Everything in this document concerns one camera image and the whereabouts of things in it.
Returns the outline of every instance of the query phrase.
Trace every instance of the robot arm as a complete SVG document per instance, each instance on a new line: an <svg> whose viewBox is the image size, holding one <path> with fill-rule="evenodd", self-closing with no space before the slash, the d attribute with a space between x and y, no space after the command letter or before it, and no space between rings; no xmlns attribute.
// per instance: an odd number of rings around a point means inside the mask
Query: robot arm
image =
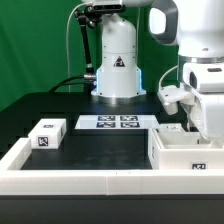
<svg viewBox="0 0 224 224"><path fill-rule="evenodd" d="M180 94L179 101L199 132L208 140L224 139L224 1L156 0L149 20L160 44L179 45L181 87L160 90L162 103L174 103L178 91L191 94L190 103Z"/></svg>

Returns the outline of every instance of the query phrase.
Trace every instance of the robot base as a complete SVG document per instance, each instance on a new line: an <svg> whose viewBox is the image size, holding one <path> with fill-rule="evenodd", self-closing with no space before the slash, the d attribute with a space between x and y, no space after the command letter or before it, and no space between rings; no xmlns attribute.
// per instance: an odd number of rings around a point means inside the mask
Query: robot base
<svg viewBox="0 0 224 224"><path fill-rule="evenodd" d="M92 99L93 101L108 104L131 104L144 101L146 99L146 91L142 91L139 95L133 97L105 97L98 95L96 91L93 90Z"/></svg>
<svg viewBox="0 0 224 224"><path fill-rule="evenodd" d="M169 126L165 131L149 130L148 156L153 169L224 169L222 142L205 141L199 132L173 132Z"/></svg>

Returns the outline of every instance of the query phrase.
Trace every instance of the green backdrop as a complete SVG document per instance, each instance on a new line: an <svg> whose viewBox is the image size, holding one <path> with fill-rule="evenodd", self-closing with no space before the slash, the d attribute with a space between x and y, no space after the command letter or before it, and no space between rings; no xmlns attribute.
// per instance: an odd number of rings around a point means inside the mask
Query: green backdrop
<svg viewBox="0 0 224 224"><path fill-rule="evenodd" d="M0 110L26 93L45 92L67 78L66 25L79 0L0 0ZM122 17L136 25L137 8ZM156 91L160 76L177 63L177 47L160 46L148 33L149 8L141 9L138 66L143 86ZM101 64L100 28L89 30L94 66ZM78 22L70 27L71 75L85 72ZM175 74L167 78L174 82ZM75 87L72 91L82 91Z"/></svg>

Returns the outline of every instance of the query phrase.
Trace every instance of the table surface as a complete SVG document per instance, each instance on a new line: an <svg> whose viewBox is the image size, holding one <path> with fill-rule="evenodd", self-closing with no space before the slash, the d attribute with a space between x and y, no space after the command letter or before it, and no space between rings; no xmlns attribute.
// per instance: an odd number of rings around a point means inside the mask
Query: table surface
<svg viewBox="0 0 224 224"><path fill-rule="evenodd" d="M34 150L23 169L150 169L147 130L74 131L79 115L99 114L155 115L159 123L186 123L182 110L168 116L155 94L144 102L108 105L84 93L33 93L0 113L1 155L27 137L41 118L66 118L68 131L60 149ZM217 224L223 223L223 208L223 195L0 196L2 223Z"/></svg>

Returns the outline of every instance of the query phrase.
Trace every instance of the white box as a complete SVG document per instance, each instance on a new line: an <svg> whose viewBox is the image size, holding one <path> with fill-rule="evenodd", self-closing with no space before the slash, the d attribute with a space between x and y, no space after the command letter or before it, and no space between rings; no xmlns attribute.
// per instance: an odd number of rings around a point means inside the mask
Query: white box
<svg viewBox="0 0 224 224"><path fill-rule="evenodd" d="M211 144L198 132L149 130L148 156L153 169L224 169L222 144Z"/></svg>
<svg viewBox="0 0 224 224"><path fill-rule="evenodd" d="M41 119L28 135L32 149L57 149L66 131L66 119Z"/></svg>

